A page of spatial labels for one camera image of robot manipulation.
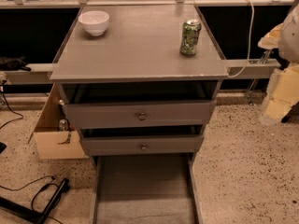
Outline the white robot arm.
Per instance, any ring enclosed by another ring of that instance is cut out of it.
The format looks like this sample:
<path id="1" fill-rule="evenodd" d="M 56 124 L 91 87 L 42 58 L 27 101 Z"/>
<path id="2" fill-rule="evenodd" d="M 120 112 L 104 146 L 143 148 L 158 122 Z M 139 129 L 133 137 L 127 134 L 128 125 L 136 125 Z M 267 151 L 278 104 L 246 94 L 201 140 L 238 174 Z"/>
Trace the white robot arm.
<path id="1" fill-rule="evenodd" d="M 273 125 L 281 122 L 299 103 L 299 6 L 262 37 L 258 46 L 277 49 L 278 57 L 286 62 L 270 76 L 261 107 L 260 122 Z"/>

